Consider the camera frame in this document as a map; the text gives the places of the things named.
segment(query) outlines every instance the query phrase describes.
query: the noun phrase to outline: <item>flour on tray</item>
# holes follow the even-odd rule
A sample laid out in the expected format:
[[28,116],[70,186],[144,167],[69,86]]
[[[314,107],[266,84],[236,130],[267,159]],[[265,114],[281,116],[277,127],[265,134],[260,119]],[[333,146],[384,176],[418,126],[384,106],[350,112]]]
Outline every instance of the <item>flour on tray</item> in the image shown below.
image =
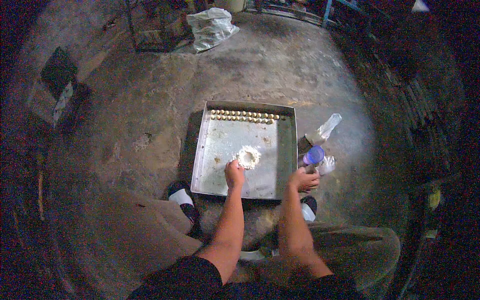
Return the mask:
[[246,145],[233,156],[233,159],[238,159],[239,165],[245,170],[253,170],[260,161],[260,152],[256,148]]

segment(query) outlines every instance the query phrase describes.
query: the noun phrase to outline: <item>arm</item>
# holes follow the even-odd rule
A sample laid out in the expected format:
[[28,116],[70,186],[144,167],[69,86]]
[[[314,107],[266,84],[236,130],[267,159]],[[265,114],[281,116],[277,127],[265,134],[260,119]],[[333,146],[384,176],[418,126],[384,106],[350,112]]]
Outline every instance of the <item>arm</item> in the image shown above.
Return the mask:
[[294,264],[306,266],[312,276],[332,275],[313,248],[313,238],[303,219],[299,191],[306,192],[318,185],[318,173],[306,174],[305,168],[298,169],[290,176],[285,188],[280,219],[280,255],[291,258]]
[[225,167],[228,194],[217,230],[210,245],[197,254],[213,263],[226,284],[233,273],[240,257],[243,240],[243,208],[241,204],[241,188],[245,181],[243,168],[234,160]]

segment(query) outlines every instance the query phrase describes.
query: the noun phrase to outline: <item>plastic bag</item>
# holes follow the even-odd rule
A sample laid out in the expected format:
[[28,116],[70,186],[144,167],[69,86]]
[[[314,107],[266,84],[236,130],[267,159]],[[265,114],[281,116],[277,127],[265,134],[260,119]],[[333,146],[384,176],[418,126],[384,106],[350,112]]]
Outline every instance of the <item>plastic bag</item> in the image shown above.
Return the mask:
[[200,52],[213,48],[237,33],[239,28],[232,25],[231,21],[232,15],[217,7],[187,15],[187,22],[195,36],[193,42],[195,50]]
[[341,120],[342,116],[340,116],[340,114],[333,114],[319,129],[311,133],[306,133],[305,137],[312,145],[321,145],[328,139],[333,128],[335,128]]
[[333,156],[325,156],[324,159],[320,162],[318,167],[316,167],[318,174],[325,175],[335,170],[335,159]]

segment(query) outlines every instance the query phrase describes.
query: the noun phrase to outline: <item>dirt floor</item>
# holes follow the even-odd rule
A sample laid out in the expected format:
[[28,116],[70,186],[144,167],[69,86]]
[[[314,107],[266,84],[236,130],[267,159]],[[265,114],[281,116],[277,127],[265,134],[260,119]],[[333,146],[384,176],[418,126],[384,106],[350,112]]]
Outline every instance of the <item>dirt floor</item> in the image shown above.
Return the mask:
[[[406,141],[396,90],[383,70],[364,50],[345,47],[348,37],[305,22],[249,13],[234,21],[237,34],[200,54],[191,46],[139,54],[120,43],[84,80],[93,91],[87,121],[71,138],[53,142],[51,207],[60,247],[105,297],[123,297],[142,275],[182,255],[155,256],[154,249],[175,242],[155,244],[152,235],[164,229],[154,215],[170,182],[190,181],[206,100],[292,106],[299,139],[340,113],[323,145],[337,163],[313,193],[317,220],[402,233]],[[139,146],[144,133],[151,141]],[[222,204],[194,200],[208,234]],[[245,201],[244,249],[272,230],[277,205]],[[128,215],[139,208],[149,217],[136,223]],[[113,217],[105,219],[106,211]]]

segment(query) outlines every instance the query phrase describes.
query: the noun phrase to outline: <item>metal baking tray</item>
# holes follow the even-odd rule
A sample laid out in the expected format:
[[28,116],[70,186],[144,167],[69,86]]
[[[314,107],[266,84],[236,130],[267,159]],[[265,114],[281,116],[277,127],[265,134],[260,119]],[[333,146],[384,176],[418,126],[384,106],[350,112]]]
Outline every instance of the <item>metal baking tray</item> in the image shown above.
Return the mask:
[[[261,112],[286,116],[274,124],[211,120],[211,110]],[[260,161],[245,171],[242,198],[281,199],[289,175],[297,169],[295,109],[271,104],[207,101],[193,164],[191,191],[226,196],[224,169],[244,145],[257,147]]]

